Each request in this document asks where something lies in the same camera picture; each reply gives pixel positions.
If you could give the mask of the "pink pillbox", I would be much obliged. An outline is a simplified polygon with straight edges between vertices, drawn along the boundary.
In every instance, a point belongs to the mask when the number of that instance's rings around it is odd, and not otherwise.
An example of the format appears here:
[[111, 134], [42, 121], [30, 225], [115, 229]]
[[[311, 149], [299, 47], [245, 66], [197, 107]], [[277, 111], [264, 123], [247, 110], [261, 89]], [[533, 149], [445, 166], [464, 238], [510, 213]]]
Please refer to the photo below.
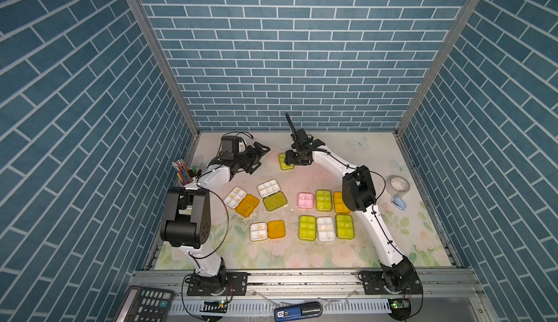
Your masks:
[[297, 197], [297, 206], [300, 209], [313, 209], [315, 206], [314, 194], [308, 192], [300, 192]]

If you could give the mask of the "orange pillbox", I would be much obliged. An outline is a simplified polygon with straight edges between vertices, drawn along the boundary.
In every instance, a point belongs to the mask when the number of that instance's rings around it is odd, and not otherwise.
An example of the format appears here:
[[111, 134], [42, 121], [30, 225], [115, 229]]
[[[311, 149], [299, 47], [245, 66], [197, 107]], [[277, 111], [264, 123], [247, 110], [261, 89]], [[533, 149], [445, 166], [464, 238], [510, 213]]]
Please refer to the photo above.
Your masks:
[[351, 212], [343, 201], [342, 192], [334, 192], [333, 199], [334, 211], [337, 214], [349, 214]]
[[268, 223], [252, 223], [249, 228], [249, 238], [252, 242], [282, 239], [285, 236], [286, 226], [283, 220], [273, 220]]
[[225, 205], [244, 218], [249, 218], [260, 204], [260, 200], [244, 189], [235, 187], [224, 199]]

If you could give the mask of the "clear pillbox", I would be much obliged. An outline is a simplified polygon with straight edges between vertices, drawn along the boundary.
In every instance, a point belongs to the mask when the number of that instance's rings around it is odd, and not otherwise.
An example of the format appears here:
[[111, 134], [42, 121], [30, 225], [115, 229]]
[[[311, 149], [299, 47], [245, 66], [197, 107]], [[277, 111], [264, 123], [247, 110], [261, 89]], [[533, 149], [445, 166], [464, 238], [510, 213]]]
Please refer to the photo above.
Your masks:
[[334, 220], [331, 217], [317, 218], [318, 240], [320, 242], [333, 242], [336, 238]]

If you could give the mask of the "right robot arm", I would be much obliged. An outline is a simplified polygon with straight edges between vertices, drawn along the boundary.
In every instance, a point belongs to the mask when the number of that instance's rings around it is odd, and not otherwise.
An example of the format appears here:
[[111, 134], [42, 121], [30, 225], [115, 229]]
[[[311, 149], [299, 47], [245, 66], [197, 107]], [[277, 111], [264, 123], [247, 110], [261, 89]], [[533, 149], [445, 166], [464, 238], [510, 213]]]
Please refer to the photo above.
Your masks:
[[291, 129], [293, 144], [286, 151], [286, 163], [309, 166], [318, 163], [341, 178], [344, 204], [362, 221], [379, 255], [386, 290], [394, 294], [406, 291], [412, 284], [423, 291], [414, 264], [395, 243], [377, 206], [378, 196], [372, 180], [375, 172], [367, 166], [354, 165], [333, 153], [326, 144], [307, 134], [304, 129]]

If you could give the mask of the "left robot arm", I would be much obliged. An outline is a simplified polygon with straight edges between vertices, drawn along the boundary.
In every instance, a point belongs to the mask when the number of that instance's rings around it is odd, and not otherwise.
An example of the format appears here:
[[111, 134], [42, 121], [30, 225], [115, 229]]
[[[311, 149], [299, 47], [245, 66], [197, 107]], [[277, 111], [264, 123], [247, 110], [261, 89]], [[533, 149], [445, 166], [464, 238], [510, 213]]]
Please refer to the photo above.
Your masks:
[[223, 137], [207, 170], [184, 186], [168, 189], [161, 220], [161, 240], [186, 254], [195, 265], [186, 277], [188, 294], [218, 295], [231, 288], [225, 261], [209, 242], [212, 229], [211, 197], [238, 172], [253, 174], [270, 148], [259, 142], [248, 145], [240, 137]]

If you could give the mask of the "pink pen cup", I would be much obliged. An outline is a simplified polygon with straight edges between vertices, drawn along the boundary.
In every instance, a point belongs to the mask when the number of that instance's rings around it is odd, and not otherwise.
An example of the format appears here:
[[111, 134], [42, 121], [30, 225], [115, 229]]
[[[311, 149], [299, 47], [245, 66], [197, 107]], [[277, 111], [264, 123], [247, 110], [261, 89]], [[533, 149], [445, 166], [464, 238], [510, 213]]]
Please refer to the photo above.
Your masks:
[[180, 185], [180, 187], [184, 188], [185, 190], [199, 190], [201, 188], [204, 188], [203, 184], [200, 183], [198, 178], [196, 178], [193, 181], [191, 181], [189, 183], [186, 183], [184, 185]]

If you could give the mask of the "coloured pens bundle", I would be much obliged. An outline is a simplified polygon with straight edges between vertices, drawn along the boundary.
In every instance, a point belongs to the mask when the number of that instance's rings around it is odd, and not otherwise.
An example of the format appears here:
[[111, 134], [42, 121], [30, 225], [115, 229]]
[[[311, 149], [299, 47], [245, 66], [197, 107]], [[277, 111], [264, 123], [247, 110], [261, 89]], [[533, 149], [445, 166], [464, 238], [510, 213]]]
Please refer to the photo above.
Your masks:
[[196, 166], [189, 167], [182, 159], [173, 162], [171, 165], [177, 173], [178, 182], [181, 186], [186, 186], [201, 176], [201, 169]]

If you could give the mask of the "clear tape roll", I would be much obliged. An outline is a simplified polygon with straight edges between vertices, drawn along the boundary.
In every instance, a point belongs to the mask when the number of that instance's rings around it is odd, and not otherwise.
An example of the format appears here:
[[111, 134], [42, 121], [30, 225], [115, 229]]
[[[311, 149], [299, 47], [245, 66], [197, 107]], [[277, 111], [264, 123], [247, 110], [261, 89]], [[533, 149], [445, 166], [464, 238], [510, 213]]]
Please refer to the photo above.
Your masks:
[[392, 197], [404, 197], [411, 189], [411, 184], [407, 179], [398, 175], [391, 175], [387, 178], [386, 190]]

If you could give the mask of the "blue tape dispenser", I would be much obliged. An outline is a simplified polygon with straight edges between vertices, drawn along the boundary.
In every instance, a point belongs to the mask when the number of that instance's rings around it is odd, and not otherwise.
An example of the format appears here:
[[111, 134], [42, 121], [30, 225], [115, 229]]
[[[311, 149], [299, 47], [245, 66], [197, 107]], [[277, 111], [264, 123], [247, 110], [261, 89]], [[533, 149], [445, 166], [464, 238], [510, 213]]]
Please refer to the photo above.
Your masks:
[[394, 198], [391, 200], [391, 204], [392, 204], [394, 207], [396, 207], [396, 208], [398, 208], [399, 210], [401, 210], [401, 211], [405, 211], [406, 208], [407, 208], [407, 204], [406, 204], [405, 201], [404, 201], [401, 197], [399, 197], [399, 196], [394, 197]]

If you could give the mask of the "blue black usb device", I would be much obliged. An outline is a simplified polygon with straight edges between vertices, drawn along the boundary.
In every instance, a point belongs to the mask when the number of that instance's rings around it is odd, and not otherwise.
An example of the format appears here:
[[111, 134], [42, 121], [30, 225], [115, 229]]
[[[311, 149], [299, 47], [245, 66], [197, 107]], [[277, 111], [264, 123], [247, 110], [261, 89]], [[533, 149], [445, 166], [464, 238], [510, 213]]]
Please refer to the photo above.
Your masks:
[[320, 317], [323, 306], [319, 302], [308, 302], [277, 307], [273, 311], [275, 322], [298, 321]]

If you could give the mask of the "left circuit board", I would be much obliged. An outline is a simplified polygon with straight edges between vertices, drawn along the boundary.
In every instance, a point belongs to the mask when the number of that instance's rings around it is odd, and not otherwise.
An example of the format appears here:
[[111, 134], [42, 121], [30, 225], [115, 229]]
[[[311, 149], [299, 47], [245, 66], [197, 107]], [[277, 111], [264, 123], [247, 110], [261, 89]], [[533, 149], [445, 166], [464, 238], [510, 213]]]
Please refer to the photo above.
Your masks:
[[225, 300], [202, 300], [200, 314], [202, 316], [223, 316], [228, 311], [229, 303]]

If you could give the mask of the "circuit board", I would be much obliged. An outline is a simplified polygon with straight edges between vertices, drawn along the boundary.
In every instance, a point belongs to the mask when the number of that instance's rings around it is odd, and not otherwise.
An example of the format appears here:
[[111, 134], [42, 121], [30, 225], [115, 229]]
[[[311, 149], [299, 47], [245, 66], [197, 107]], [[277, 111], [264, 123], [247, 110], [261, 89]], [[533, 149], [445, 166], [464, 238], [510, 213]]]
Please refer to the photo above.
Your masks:
[[395, 321], [406, 321], [411, 316], [412, 306], [407, 299], [389, 299], [388, 316]]
[[228, 311], [229, 303], [225, 300], [202, 300], [200, 314], [202, 316], [223, 316]]

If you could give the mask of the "right circuit board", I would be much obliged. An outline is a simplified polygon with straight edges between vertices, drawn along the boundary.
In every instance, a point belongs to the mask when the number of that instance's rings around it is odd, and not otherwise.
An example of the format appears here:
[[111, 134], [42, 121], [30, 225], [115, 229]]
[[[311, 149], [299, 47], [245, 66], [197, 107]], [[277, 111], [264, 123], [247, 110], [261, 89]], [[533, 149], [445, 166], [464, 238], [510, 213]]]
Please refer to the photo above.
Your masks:
[[388, 316], [395, 321], [406, 321], [411, 316], [412, 306], [407, 299], [389, 299]]

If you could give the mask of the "black calculator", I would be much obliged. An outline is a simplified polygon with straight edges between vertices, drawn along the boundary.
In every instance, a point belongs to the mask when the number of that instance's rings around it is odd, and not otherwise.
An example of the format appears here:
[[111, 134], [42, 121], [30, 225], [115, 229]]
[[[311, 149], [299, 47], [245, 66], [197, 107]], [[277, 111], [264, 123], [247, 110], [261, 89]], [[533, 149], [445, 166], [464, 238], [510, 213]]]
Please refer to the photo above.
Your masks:
[[126, 290], [113, 321], [165, 321], [174, 296], [175, 293], [170, 290], [130, 286]]

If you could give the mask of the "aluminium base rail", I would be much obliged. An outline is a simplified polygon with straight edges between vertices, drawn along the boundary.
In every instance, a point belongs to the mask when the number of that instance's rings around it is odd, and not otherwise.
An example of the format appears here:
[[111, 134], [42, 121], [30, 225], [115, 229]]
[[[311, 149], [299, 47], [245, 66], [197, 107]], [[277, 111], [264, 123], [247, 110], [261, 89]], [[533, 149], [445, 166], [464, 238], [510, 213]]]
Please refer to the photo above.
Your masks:
[[[241, 290], [246, 297], [262, 295], [269, 298], [329, 298], [356, 294], [362, 297], [367, 291], [386, 297], [387, 291], [379, 283], [382, 271], [370, 269], [375, 281], [370, 289], [358, 278], [358, 269], [273, 269], [246, 270], [241, 280]], [[422, 283], [423, 297], [482, 297], [484, 291], [474, 274], [467, 268], [419, 268], [408, 284], [415, 287]], [[135, 286], [170, 289], [178, 293], [187, 271], [136, 271], [130, 284]]]

